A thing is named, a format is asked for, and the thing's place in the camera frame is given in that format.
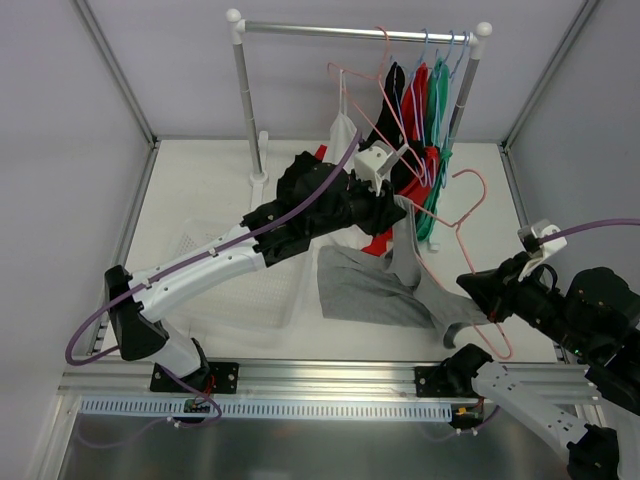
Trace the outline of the grey tank top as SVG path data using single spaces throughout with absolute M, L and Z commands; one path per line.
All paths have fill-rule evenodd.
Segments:
M 327 245 L 317 256 L 317 285 L 326 318 L 433 329 L 446 349 L 466 327 L 484 325 L 486 314 L 468 297 L 441 286 L 419 260 L 414 207 L 396 196 L 406 216 L 392 227 L 393 246 L 378 257 Z

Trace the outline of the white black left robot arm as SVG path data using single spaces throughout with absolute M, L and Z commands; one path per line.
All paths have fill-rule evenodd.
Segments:
M 317 237 L 351 226 L 377 236 L 405 215 L 389 181 L 375 188 L 329 164 L 291 165 L 277 181 L 274 200 L 192 255 L 146 271 L 116 265 L 105 272 L 121 359 L 149 360 L 186 391 L 204 388 L 210 375 L 204 351 L 169 324 L 169 312 L 219 284 L 306 252 Z

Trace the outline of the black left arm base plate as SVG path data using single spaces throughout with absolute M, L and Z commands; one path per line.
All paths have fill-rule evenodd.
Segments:
M 209 361 L 208 367 L 201 367 L 181 379 L 189 387 L 203 393 L 235 394 L 239 379 L 240 365 L 236 362 Z M 162 367 L 155 364 L 149 389 L 157 393 L 187 393 L 188 389 L 171 379 Z

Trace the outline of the white tank top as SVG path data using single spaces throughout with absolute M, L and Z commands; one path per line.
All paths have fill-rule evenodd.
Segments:
M 339 71 L 339 108 L 337 116 L 329 130 L 329 144 L 324 161 L 338 164 L 346 153 L 350 142 L 356 134 L 356 126 L 348 115 L 349 100 L 346 95 L 346 76 Z

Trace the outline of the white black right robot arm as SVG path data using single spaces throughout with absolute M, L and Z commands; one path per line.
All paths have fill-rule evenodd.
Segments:
M 440 371 L 456 395 L 491 400 L 527 427 L 566 464 L 573 479 L 639 476 L 639 296 L 607 267 L 575 275 L 566 292 L 545 285 L 558 278 L 545 264 L 524 272 L 518 254 L 498 268 L 461 275 L 465 290 L 488 319 L 515 315 L 582 362 L 601 400 L 607 424 L 581 420 L 523 385 L 499 362 L 467 345 Z

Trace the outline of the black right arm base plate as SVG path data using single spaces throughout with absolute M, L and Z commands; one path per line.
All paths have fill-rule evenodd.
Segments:
M 416 366 L 415 393 L 418 398 L 473 398 L 471 375 L 448 366 Z

